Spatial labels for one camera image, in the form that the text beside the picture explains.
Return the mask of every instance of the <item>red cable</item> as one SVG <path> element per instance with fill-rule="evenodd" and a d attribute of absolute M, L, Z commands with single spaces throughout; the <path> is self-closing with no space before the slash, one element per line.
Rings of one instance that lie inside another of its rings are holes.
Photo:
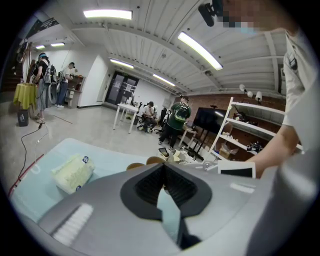
<path fill-rule="evenodd" d="M 10 197 L 11 192 L 13 191 L 14 187 L 17 185 L 18 181 L 21 180 L 21 178 L 23 177 L 23 175 L 25 175 L 27 173 L 27 171 L 40 159 L 44 156 L 44 154 L 40 155 L 35 161 L 32 162 L 32 164 L 29 165 L 29 167 L 27 169 L 25 169 L 25 171 L 16 179 L 15 183 L 10 187 L 9 189 L 9 193 L 8 193 L 8 197 Z"/>

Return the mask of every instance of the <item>fluorescent light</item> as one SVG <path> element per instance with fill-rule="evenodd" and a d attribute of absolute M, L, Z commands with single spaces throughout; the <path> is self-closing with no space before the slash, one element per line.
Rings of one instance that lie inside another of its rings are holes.
<path fill-rule="evenodd" d="M 122 66 L 126 66 L 126 67 L 128 67 L 128 68 L 130 68 L 130 69 L 133 69 L 133 68 L 134 68 L 134 66 L 132 66 L 132 65 L 130 65 L 130 64 L 127 64 L 127 63 L 124 63 L 124 62 L 115 60 L 115 59 L 113 59 L 113 58 L 111 58 L 110 61 L 113 62 L 113 63 L 117 63 L 117 64 L 119 64 L 119 65 L 122 65 Z"/>
<path fill-rule="evenodd" d="M 64 42 L 57 42 L 57 43 L 52 43 L 51 46 L 56 47 L 56 46 L 64 46 Z"/>
<path fill-rule="evenodd" d="M 175 86 L 172 82 L 169 82 L 168 80 L 162 78 L 161 76 L 158 76 L 158 75 L 156 75 L 156 74 L 153 74 L 153 76 L 156 77 L 156 78 L 158 78 L 158 79 L 160 79 L 160 80 L 162 80 L 162 81 L 164 81 L 164 82 L 166 82 L 166 83 L 168 83 L 168 84 L 171 85 L 171 86 Z"/>
<path fill-rule="evenodd" d="M 218 116 L 220 116 L 220 117 L 225 117 L 223 114 L 221 114 L 220 112 L 218 112 L 218 111 L 214 111 L 214 113 L 216 113 Z"/>
<path fill-rule="evenodd" d="M 97 17 L 110 17 L 110 18 L 121 18 L 132 20 L 132 11 L 131 10 L 85 10 L 83 14 L 86 18 L 97 18 Z"/>
<path fill-rule="evenodd" d="M 186 33 L 181 32 L 178 36 L 178 39 L 180 39 L 182 42 L 190 46 L 198 54 L 204 57 L 205 60 L 215 68 L 215 70 L 222 70 L 223 67 L 219 64 L 219 62 L 205 48 L 203 48 L 199 43 L 193 40 Z"/>

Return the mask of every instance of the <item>blue logo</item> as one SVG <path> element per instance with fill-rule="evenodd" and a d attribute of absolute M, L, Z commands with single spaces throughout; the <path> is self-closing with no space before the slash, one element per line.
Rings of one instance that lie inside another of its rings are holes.
<path fill-rule="evenodd" d="M 89 157 L 85 156 L 85 157 L 82 159 L 82 161 L 83 161 L 85 164 L 88 163 Z"/>

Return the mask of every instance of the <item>light blue table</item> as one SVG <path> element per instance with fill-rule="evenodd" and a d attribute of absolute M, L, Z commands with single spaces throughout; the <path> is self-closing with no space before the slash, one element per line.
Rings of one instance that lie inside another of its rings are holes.
<path fill-rule="evenodd" d="M 95 170 L 88 182 L 126 171 L 129 164 L 145 163 L 147 157 L 114 152 L 73 138 L 67 138 L 45 154 L 23 177 L 13 191 L 11 202 L 15 209 L 34 222 L 68 194 L 59 189 L 51 177 L 51 170 L 65 163 L 70 156 L 80 154 L 91 158 Z M 163 213 L 163 226 L 176 239 L 180 210 L 171 196 L 162 189 L 157 207 Z"/>

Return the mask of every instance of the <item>man in green shirt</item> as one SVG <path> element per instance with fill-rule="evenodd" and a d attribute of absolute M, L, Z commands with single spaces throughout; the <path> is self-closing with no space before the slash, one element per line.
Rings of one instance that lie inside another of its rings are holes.
<path fill-rule="evenodd" d="M 182 96 L 180 102 L 177 102 L 172 105 L 171 107 L 172 114 L 169 117 L 167 126 L 165 127 L 159 139 L 159 145 L 161 145 L 166 138 L 169 138 L 171 136 L 169 150 L 174 149 L 177 136 L 179 132 L 183 129 L 183 126 L 186 120 L 191 115 L 191 108 L 187 104 L 188 101 L 189 101 L 188 96 Z"/>

